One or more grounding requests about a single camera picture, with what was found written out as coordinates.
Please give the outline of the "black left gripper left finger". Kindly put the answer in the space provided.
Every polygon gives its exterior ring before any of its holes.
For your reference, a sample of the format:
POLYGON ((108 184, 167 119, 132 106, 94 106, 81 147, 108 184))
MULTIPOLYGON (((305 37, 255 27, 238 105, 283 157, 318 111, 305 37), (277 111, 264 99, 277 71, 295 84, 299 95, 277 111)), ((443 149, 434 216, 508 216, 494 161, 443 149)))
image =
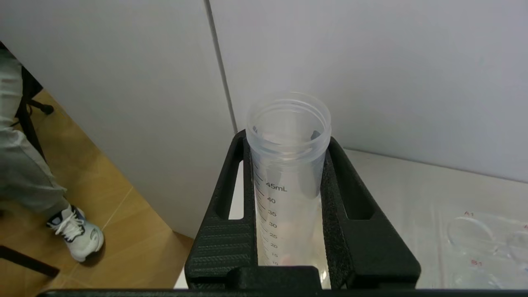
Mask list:
POLYGON ((190 289, 224 289, 228 274, 258 265, 256 201, 250 147, 244 130, 228 149, 217 184, 184 266, 190 289), (229 219, 239 165, 243 165, 243 217, 229 219))

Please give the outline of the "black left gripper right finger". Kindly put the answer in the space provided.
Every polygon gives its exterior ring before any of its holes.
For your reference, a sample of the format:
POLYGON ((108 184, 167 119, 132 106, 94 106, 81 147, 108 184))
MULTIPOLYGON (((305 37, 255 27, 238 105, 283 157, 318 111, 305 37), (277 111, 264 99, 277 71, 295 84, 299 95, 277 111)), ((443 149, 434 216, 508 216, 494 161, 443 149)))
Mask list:
POLYGON ((332 138, 321 184, 332 289, 414 289, 421 266, 332 138))

